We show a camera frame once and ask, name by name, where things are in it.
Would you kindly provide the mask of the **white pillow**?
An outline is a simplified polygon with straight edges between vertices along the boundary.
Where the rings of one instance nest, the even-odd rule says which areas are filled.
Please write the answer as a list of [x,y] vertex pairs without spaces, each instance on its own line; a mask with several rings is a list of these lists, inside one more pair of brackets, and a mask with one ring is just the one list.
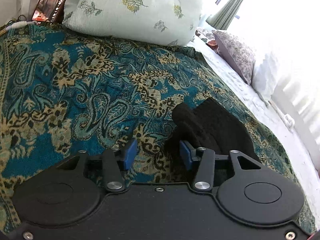
[[256,59],[251,86],[264,103],[268,104],[276,86],[284,79],[285,67],[271,52]]

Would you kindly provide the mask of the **grey-green left curtain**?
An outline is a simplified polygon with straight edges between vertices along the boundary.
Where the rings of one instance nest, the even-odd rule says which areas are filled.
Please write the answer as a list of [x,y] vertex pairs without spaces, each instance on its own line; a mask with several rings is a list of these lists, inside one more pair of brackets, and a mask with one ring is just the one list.
[[227,30],[235,18],[243,0],[229,0],[215,15],[206,19],[206,22],[218,30]]

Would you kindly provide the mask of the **printed picture book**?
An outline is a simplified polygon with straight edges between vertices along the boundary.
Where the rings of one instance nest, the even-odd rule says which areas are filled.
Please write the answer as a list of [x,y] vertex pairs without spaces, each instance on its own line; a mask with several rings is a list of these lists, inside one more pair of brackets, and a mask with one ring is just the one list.
[[39,0],[31,19],[37,22],[56,22],[64,3],[65,0]]

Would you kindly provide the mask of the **white bed sheet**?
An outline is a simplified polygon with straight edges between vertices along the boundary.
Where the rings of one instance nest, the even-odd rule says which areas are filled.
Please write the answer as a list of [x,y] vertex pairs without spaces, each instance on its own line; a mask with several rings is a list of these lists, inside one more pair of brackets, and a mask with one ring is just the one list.
[[312,175],[319,177],[311,155],[298,135],[297,124],[293,128],[288,128],[284,122],[284,114],[274,101],[265,102],[259,94],[247,85],[238,73],[212,48],[209,42],[213,40],[214,29],[210,25],[193,27],[195,33],[189,43],[202,53],[205,61],[221,80],[235,93],[249,111],[265,126],[267,126],[284,146],[287,154],[293,158],[294,165],[299,166],[299,171],[308,171]]

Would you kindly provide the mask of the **teal paisley bedspread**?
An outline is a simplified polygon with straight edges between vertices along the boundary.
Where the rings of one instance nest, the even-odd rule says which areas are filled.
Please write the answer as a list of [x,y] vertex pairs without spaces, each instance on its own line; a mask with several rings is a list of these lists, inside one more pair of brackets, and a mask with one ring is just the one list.
[[191,47],[81,35],[58,24],[1,35],[1,232],[20,219],[14,187],[79,150],[96,155],[138,141],[127,183],[177,181],[165,150],[174,107],[214,98],[242,122],[258,159],[297,181],[277,137]]

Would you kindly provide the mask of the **purple floral pillow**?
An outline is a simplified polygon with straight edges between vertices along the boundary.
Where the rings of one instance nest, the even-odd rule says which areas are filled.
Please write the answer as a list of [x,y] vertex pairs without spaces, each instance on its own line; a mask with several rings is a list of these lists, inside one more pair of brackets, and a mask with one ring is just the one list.
[[236,35],[225,30],[215,30],[213,35],[221,57],[247,85],[250,85],[255,65],[255,55],[252,49],[241,42]]

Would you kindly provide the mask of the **black pants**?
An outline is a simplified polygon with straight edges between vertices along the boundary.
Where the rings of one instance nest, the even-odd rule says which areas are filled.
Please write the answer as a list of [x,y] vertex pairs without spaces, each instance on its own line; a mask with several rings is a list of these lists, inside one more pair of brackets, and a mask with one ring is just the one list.
[[239,150],[260,161],[243,123],[213,98],[206,99],[194,109],[180,103],[172,110],[171,116],[176,128],[164,143],[164,152],[171,158],[173,182],[189,181],[193,177],[179,153],[181,140],[189,142],[193,148],[206,147],[221,155]]

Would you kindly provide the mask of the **white floral duvet bundle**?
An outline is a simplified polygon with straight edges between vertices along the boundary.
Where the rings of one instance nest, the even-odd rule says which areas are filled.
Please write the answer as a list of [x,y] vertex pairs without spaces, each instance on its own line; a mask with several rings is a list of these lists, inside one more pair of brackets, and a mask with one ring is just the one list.
[[62,23],[93,36],[185,46],[202,7],[203,0],[66,0]]

